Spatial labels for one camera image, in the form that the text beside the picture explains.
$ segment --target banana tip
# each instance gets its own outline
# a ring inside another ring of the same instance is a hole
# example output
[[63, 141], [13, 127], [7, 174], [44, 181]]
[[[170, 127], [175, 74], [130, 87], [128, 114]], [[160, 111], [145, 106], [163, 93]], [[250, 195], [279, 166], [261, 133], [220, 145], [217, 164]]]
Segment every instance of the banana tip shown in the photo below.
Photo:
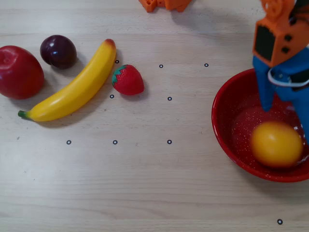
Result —
[[116, 47], [116, 44], [115, 44], [114, 40], [112, 40], [112, 39], [106, 39], [105, 42], [112, 47]]

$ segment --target orange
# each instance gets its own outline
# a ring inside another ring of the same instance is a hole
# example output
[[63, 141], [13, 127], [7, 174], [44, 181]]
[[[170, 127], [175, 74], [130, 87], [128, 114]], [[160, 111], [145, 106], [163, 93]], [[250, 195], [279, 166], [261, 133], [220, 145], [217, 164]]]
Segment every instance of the orange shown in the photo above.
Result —
[[303, 142], [298, 133], [282, 122], [265, 122], [256, 127], [251, 144], [255, 158], [272, 168], [296, 165], [303, 150]]

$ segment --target banana stem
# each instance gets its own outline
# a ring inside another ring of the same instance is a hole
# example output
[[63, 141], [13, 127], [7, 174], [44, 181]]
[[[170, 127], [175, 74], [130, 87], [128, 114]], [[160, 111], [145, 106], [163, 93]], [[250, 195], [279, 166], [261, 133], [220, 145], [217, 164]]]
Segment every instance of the banana stem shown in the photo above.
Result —
[[27, 112], [20, 110], [18, 111], [18, 116], [20, 116], [21, 118], [28, 118], [26, 113]]

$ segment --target apple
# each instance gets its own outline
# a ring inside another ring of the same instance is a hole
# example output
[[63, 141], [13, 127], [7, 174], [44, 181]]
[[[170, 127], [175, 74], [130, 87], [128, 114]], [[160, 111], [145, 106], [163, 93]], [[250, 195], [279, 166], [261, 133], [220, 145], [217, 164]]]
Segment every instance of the apple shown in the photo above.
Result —
[[26, 99], [40, 91], [44, 72], [38, 60], [17, 46], [0, 48], [0, 93], [8, 98]]

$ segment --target bowl rim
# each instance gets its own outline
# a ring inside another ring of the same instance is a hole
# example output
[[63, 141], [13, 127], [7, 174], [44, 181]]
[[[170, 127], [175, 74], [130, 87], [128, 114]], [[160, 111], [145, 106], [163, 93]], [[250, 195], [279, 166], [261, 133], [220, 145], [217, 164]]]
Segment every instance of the bowl rim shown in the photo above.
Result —
[[216, 97], [213, 100], [212, 104], [212, 110], [211, 110], [211, 123], [212, 128], [214, 131], [214, 134], [219, 142], [219, 145], [223, 149], [223, 151], [227, 154], [227, 156], [230, 157], [230, 159], [236, 163], [240, 168], [244, 169], [245, 171], [259, 177], [265, 180], [270, 180], [274, 182], [284, 182], [284, 183], [292, 183], [292, 182], [299, 182], [303, 180], [309, 179], [309, 173], [304, 175], [298, 175], [298, 176], [292, 176], [292, 177], [276, 177], [273, 175], [265, 175], [264, 173], [257, 171], [256, 169], [250, 167], [249, 165], [242, 162], [240, 159], [237, 158], [237, 156], [234, 155], [234, 153], [228, 148], [228, 146], [224, 143], [223, 137], [218, 130], [218, 104], [221, 100], [221, 97], [225, 93], [226, 89], [235, 81], [241, 79], [243, 76], [247, 76], [249, 74], [255, 73], [254, 69], [245, 70], [243, 72], [238, 73], [237, 75], [230, 78], [228, 81], [226, 81], [223, 86], [219, 89], [218, 93], [216, 94]]

